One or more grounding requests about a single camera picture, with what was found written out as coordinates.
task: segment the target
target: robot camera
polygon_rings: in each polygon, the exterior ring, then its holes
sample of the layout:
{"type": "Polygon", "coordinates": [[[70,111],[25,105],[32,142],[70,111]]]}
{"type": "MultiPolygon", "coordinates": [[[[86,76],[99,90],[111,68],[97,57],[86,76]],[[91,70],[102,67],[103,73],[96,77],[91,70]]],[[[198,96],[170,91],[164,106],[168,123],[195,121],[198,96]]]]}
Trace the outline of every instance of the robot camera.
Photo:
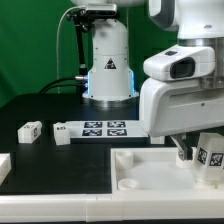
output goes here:
{"type": "Polygon", "coordinates": [[[117,15],[117,5],[115,4],[88,4],[86,14],[93,17],[113,17],[117,15]]]}

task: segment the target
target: white block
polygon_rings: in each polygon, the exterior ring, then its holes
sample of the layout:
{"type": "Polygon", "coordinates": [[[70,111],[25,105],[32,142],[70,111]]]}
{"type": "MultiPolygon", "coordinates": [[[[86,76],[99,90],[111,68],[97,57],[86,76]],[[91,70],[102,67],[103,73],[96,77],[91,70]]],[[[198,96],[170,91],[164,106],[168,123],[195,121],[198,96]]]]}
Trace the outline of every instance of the white block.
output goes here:
{"type": "Polygon", "coordinates": [[[165,144],[165,136],[161,137],[150,137],[151,144],[164,145],[165,144]]]}
{"type": "Polygon", "coordinates": [[[11,170],[10,154],[0,154],[0,185],[11,170]]]}
{"type": "Polygon", "coordinates": [[[41,128],[40,121],[27,122],[18,130],[19,143],[33,143],[41,135],[41,128]]]}
{"type": "Polygon", "coordinates": [[[224,137],[217,133],[201,133],[194,161],[199,182],[217,185],[223,177],[224,137]]]}
{"type": "Polygon", "coordinates": [[[71,143],[70,140],[70,132],[63,123],[54,124],[54,139],[56,145],[69,145],[71,143]]]}

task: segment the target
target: black tabletop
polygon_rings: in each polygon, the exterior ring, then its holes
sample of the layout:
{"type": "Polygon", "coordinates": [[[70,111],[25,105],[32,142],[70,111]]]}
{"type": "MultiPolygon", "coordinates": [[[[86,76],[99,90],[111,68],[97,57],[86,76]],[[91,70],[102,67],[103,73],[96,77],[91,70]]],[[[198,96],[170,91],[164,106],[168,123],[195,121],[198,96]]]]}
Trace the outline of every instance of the black tabletop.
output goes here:
{"type": "MultiPolygon", "coordinates": [[[[110,149],[107,143],[56,146],[53,124],[81,120],[137,120],[138,105],[102,110],[80,103],[75,94],[26,94],[0,109],[0,153],[10,153],[12,170],[0,195],[111,193],[110,149]],[[33,144],[19,144],[17,130],[28,121],[41,121],[42,134],[33,144]]],[[[148,147],[145,143],[131,143],[148,147]]],[[[150,220],[125,223],[223,223],[223,220],[150,220]]]]}

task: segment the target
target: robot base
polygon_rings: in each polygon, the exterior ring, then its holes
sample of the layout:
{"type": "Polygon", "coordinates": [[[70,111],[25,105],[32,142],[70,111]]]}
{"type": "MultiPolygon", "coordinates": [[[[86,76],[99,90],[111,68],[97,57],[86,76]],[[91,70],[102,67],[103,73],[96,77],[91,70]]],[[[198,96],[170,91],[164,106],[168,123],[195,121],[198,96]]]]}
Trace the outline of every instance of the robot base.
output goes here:
{"type": "Polygon", "coordinates": [[[98,100],[89,98],[88,95],[85,93],[83,94],[83,103],[105,109],[122,108],[131,104],[137,104],[138,101],[139,101],[139,93],[137,92],[132,96],[130,96],[130,98],[121,100],[98,100]]]}

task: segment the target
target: warning label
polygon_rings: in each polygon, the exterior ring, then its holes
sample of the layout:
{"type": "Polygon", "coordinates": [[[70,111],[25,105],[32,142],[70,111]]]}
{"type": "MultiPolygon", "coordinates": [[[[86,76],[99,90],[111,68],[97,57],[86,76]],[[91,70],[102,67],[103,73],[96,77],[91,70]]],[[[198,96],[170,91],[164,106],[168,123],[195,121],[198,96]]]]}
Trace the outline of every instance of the warning label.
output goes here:
{"type": "Polygon", "coordinates": [[[112,58],[110,58],[110,60],[107,62],[104,69],[117,69],[112,58]]]}

